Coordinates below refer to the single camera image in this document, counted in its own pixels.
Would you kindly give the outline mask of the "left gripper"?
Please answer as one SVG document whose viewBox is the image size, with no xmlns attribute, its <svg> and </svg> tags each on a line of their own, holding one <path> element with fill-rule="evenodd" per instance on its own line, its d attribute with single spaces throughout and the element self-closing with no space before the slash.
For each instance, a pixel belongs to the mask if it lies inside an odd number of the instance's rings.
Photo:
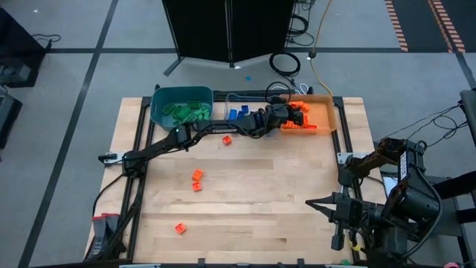
<svg viewBox="0 0 476 268">
<path fill-rule="evenodd" d="M 264 109 L 260 108 L 262 115 L 263 127 L 260 130 L 262 133 L 279 128 L 281 124 L 286 123 L 291 117 L 293 124 L 298 126 L 304 125 L 303 112 L 300 108 L 292 108 L 288 104 L 269 104 Z"/>
</svg>

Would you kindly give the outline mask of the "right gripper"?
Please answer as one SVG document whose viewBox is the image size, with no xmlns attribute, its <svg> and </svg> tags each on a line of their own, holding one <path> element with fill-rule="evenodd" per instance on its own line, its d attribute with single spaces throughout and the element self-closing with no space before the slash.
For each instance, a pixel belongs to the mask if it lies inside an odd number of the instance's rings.
<svg viewBox="0 0 476 268">
<path fill-rule="evenodd" d="M 337 192 L 328 197 L 306 200 L 305 204 L 316 208 L 316 211 L 327 217 L 329 223 L 335 224 L 335 235 L 342 235 L 345 229 L 362 226 L 364 213 L 372 207 L 370 202 L 353 199 Z M 335 205 L 335 210 L 324 205 Z"/>
</svg>

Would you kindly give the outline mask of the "orange plastic bin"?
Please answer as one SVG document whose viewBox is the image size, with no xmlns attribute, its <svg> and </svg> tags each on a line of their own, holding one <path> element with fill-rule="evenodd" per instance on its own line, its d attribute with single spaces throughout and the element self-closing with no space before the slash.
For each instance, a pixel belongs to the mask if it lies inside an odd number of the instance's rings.
<svg viewBox="0 0 476 268">
<path fill-rule="evenodd" d="M 298 129 L 283 130 L 284 134 L 293 135 L 329 135 L 336 130 L 335 111 L 333 99 L 330 95 L 292 95 L 291 101 L 302 101 L 310 105 L 309 112 L 303 112 L 308 116 L 309 125 L 316 125 L 316 131 L 305 131 Z"/>
</svg>

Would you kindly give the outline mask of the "clear plastic bin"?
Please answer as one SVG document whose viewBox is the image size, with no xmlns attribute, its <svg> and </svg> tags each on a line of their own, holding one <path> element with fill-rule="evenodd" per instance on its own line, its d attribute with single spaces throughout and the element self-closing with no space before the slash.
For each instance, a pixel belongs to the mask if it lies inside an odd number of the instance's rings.
<svg viewBox="0 0 476 268">
<path fill-rule="evenodd" d="M 236 120 L 229 120 L 229 112 L 228 103 L 229 102 L 245 102 L 245 101 L 252 101 L 255 100 L 255 97 L 246 97 L 237 95 L 234 93 L 230 93 L 225 98 L 225 115 L 227 115 L 226 120 L 223 121 L 216 121 L 216 127 L 218 129 L 224 130 L 226 133 L 240 133 L 241 135 L 264 135 L 266 133 L 262 133 L 260 130 L 262 127 L 256 127 L 254 123 L 253 113 L 259 112 L 260 109 L 257 111 L 249 111 L 245 114 L 244 118 L 236 119 Z"/>
</svg>

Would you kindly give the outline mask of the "black folding screen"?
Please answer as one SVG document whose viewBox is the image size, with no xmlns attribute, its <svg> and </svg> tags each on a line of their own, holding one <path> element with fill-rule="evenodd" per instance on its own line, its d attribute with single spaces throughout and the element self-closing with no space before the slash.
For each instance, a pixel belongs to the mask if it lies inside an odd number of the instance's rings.
<svg viewBox="0 0 476 268">
<path fill-rule="evenodd" d="M 178 57 L 235 63 L 284 49 L 296 0 L 162 0 Z"/>
</svg>

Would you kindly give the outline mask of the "teal plastic bin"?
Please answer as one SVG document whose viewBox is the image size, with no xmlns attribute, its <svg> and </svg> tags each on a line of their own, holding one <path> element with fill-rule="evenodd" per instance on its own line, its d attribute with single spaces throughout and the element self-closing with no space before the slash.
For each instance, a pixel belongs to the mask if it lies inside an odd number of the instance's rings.
<svg viewBox="0 0 476 268">
<path fill-rule="evenodd" d="M 182 87 L 167 87 L 157 89 L 151 101 L 150 119 L 162 127 L 166 131 L 170 131 L 175 126 L 173 122 L 177 119 L 170 115 L 164 115 L 161 109 L 168 103 L 174 103 L 176 106 L 187 106 L 188 101 L 200 101 L 201 106 L 210 107 L 210 117 L 213 113 L 213 92 L 205 86 L 182 86 Z M 204 118 L 200 109 L 192 110 L 190 113 L 196 113 L 200 120 L 209 120 Z"/>
</svg>

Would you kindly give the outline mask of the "black upright panel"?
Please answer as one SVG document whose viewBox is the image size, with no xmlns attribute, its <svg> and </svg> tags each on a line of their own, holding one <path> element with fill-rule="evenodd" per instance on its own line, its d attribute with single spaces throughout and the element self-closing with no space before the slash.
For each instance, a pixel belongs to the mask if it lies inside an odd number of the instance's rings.
<svg viewBox="0 0 476 268">
<path fill-rule="evenodd" d="M 462 91 L 460 93 L 460 104 L 476 146 L 476 88 Z"/>
</svg>

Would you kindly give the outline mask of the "black tool with red top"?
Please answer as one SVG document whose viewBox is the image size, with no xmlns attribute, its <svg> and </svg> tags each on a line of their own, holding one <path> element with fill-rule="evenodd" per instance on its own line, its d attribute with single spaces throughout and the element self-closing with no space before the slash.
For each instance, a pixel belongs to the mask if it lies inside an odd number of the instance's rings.
<svg viewBox="0 0 476 268">
<path fill-rule="evenodd" d="M 111 237 L 116 230 L 118 229 L 118 224 L 120 220 L 119 214 L 112 214 L 112 213 L 102 213 L 102 216 L 106 218 L 107 223 L 107 232 L 108 236 Z M 116 244 L 112 253 L 110 255 L 111 258 L 119 258 L 120 254 L 126 251 L 126 246 L 123 244 L 122 239 L 120 239 Z"/>
<path fill-rule="evenodd" d="M 92 223 L 94 229 L 94 240 L 89 253 L 90 258 L 99 254 L 102 248 L 106 245 L 107 219 L 105 216 L 93 217 Z"/>
</svg>

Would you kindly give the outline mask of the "black cabinet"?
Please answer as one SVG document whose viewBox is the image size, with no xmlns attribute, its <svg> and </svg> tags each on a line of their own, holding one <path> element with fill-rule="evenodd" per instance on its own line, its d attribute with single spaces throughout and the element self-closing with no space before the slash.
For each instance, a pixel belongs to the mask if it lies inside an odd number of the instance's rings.
<svg viewBox="0 0 476 268">
<path fill-rule="evenodd" d="M 34 86 L 46 50 L 0 7 L 0 85 Z"/>
</svg>

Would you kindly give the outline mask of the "black equipment case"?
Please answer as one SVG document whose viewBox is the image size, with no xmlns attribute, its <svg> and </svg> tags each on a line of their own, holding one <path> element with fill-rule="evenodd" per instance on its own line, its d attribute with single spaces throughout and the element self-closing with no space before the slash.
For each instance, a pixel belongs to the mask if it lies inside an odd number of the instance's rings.
<svg viewBox="0 0 476 268">
<path fill-rule="evenodd" d="M 21 108 L 19 100 L 10 95 L 0 95 L 0 149 L 4 149 Z"/>
</svg>

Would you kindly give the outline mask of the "black stand frame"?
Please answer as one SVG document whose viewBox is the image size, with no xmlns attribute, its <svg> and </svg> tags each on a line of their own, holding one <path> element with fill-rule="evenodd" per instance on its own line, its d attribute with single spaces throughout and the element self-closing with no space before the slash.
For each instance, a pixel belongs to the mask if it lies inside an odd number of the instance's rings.
<svg viewBox="0 0 476 268">
<path fill-rule="evenodd" d="M 435 233 L 456 237 L 463 259 L 462 268 L 476 268 L 476 260 L 470 249 L 466 223 L 476 223 L 476 171 L 455 178 L 436 177 L 434 188 L 443 201 L 443 214 Z M 473 208 L 460 209 L 457 198 L 470 194 Z"/>
</svg>

